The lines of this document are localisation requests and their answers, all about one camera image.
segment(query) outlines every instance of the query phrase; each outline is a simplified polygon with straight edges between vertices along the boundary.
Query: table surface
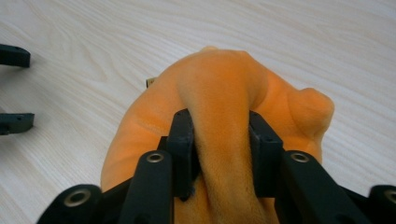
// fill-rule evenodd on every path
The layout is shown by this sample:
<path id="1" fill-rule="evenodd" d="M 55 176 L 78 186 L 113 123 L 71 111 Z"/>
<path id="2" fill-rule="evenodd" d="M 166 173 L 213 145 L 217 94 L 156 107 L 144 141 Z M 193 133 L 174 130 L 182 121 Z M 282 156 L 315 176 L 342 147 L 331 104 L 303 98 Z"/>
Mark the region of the table surface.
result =
<path id="1" fill-rule="evenodd" d="M 0 66 L 0 112 L 35 113 L 35 127 L 0 136 L 0 223 L 34 223 L 64 189 L 98 185 L 146 78 L 207 45 L 334 100 L 323 165 L 338 184 L 396 185 L 396 2 L 302 2 L 3 0 L 0 43 L 32 60 Z"/>

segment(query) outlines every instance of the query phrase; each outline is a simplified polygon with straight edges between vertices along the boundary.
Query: orange plush toy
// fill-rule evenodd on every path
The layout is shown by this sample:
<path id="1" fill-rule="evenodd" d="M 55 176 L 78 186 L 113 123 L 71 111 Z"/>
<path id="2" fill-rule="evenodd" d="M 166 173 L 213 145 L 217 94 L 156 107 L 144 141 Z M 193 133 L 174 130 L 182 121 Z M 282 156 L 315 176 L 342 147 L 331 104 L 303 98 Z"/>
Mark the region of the orange plush toy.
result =
<path id="1" fill-rule="evenodd" d="M 274 200 L 254 192 L 249 110 L 265 118 L 286 150 L 321 161 L 333 103 L 314 89 L 296 90 L 244 51 L 204 48 L 167 68 L 126 112 L 106 156 L 103 191 L 134 175 L 140 156 L 157 148 L 184 108 L 202 172 L 195 193 L 175 199 L 175 223 L 277 223 Z"/>

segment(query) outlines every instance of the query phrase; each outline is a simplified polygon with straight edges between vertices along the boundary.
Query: wooden table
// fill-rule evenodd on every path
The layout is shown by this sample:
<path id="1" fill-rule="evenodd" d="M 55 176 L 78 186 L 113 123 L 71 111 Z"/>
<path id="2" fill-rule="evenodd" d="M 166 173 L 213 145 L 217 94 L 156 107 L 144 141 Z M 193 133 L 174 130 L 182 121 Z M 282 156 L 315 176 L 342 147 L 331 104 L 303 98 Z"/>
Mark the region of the wooden table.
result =
<path id="1" fill-rule="evenodd" d="M 367 195 L 396 185 L 396 2 L 3 0 L 0 43 L 32 53 L 0 66 L 0 112 L 35 127 L 0 136 L 0 223 L 33 223 L 64 189 L 98 185 L 128 106 L 176 60 L 206 45 L 244 49 L 336 111 L 323 165 Z"/>

